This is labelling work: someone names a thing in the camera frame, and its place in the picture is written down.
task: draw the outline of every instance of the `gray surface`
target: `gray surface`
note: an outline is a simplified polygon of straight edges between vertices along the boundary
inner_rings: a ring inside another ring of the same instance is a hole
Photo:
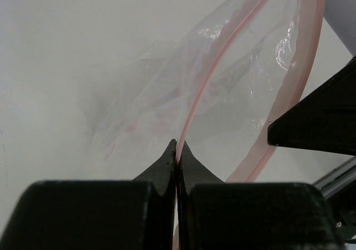
[[[356,55],[356,0],[327,0],[324,17],[348,48]]]

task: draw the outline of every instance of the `white surface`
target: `white surface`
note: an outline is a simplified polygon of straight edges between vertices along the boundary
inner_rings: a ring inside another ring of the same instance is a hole
[[[118,69],[156,41],[179,41],[223,1],[0,0],[0,228],[30,183],[76,178]],[[306,92],[350,58],[324,23]],[[345,160],[300,153],[279,149],[259,180],[312,182]]]

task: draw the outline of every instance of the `transparent plastic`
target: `transparent plastic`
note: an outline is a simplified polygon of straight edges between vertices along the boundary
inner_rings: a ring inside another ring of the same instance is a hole
[[[176,138],[178,161],[187,140],[206,166],[237,166],[228,181],[254,180],[274,152],[266,141],[269,123],[303,92],[324,2],[225,1],[159,68],[135,72],[135,95],[119,93],[95,134],[96,155],[87,166],[93,176],[134,177]],[[145,75],[154,76],[140,85]],[[126,162],[135,164],[132,175],[123,173]]]

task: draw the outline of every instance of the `ziplock bag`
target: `ziplock bag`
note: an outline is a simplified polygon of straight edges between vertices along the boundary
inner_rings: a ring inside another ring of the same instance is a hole
[[[187,140],[208,168],[237,166],[228,181],[253,181],[275,150],[267,144],[268,125],[300,100],[324,2],[225,1],[182,39],[132,102],[120,93],[102,117],[93,142],[96,177],[134,177],[176,138],[177,161]],[[137,73],[137,84],[149,69]],[[137,165],[122,174],[125,162]]]

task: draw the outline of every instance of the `clear plastic bag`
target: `clear plastic bag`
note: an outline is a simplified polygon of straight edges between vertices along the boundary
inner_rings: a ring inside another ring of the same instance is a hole
[[[145,67],[136,72],[137,83],[141,75],[155,75],[140,92],[135,89],[135,99],[128,102],[121,92],[103,116],[93,143],[95,176],[134,177],[172,138],[180,138],[179,161],[187,136],[206,166],[238,165],[229,181],[255,179],[274,152],[266,141],[269,123],[303,92],[324,1],[225,1],[182,39],[157,71]],[[122,174],[125,162],[136,167]]]

